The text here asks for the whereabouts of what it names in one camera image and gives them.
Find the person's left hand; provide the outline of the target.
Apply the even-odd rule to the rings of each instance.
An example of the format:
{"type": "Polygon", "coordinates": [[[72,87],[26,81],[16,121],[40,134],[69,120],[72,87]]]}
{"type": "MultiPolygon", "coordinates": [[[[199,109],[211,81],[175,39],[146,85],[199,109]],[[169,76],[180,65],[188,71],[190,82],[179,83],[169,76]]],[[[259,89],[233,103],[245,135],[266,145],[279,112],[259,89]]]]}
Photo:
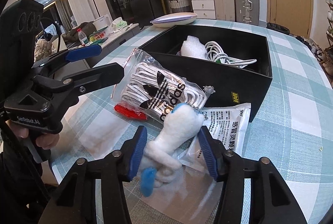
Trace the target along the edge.
{"type": "MultiPolygon", "coordinates": [[[[29,137],[29,130],[8,120],[6,124],[10,127],[17,138],[26,139],[29,137]]],[[[36,145],[45,150],[51,149],[59,142],[59,134],[43,133],[36,138],[36,145]]]]}

